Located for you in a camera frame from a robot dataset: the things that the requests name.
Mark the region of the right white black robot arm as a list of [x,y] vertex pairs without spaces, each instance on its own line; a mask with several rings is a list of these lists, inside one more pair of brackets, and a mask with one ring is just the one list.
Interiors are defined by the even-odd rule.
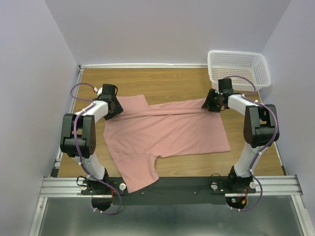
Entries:
[[219,79],[218,89],[209,90],[202,108],[215,113],[219,113],[222,108],[233,109],[244,116],[245,145],[225,184],[229,191],[236,193],[250,185],[259,159],[278,140],[280,132],[275,105],[266,105],[249,99],[245,94],[236,93],[232,78]]

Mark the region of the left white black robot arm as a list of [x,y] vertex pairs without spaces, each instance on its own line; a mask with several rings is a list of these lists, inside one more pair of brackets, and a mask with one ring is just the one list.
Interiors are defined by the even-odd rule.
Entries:
[[[95,99],[78,98],[73,94],[75,88],[87,85],[97,94]],[[86,178],[93,181],[92,188],[98,194],[104,194],[116,189],[108,182],[108,172],[101,165],[95,153],[96,150],[96,123],[101,120],[110,120],[124,110],[117,99],[118,87],[112,84],[103,84],[96,88],[88,83],[78,83],[70,90],[70,96],[75,100],[87,101],[87,107],[76,113],[67,113],[63,116],[60,139],[61,152],[77,160],[86,174]]]

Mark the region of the pink printed t shirt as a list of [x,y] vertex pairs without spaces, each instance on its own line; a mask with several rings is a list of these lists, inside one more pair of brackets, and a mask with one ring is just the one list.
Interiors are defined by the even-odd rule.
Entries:
[[220,114],[203,109],[204,99],[149,105],[136,95],[118,101],[124,110],[106,121],[103,136],[129,193],[159,179],[158,158],[231,150]]

